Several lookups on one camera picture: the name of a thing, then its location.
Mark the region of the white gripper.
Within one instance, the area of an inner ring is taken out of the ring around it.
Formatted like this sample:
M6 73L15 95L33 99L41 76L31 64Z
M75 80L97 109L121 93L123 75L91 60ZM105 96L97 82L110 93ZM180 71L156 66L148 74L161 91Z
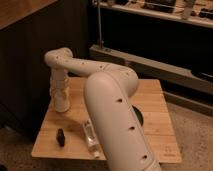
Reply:
M56 80L50 78L50 95L54 96L56 92L59 91L63 96L69 95L69 79L65 78L64 80Z

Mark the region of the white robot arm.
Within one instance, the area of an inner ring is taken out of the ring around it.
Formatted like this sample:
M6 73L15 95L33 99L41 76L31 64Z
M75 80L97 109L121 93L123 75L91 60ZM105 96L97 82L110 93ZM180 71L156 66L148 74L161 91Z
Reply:
M86 78L84 102L110 171L162 171L130 102L139 85L133 69L78 59L68 48L50 50L44 60L51 68L50 94L57 112L70 108L68 74Z

